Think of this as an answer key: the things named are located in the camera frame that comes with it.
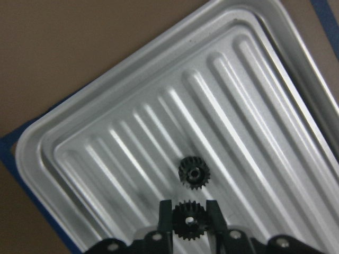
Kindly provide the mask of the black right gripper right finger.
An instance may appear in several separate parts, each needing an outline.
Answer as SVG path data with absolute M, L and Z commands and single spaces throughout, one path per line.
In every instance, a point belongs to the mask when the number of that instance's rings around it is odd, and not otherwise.
M 212 253 L 321 253 L 321 251 L 285 234 L 271 237 L 261 243 L 245 231 L 228 227 L 215 200 L 206 201 L 208 240 Z

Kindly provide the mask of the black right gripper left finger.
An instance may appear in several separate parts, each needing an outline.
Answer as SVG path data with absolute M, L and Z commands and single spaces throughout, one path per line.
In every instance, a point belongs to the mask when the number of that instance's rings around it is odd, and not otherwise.
M 88 250 L 89 253 L 173 253 L 172 201 L 159 203 L 159 219 L 155 230 L 127 245 L 117 238 L 104 239 Z

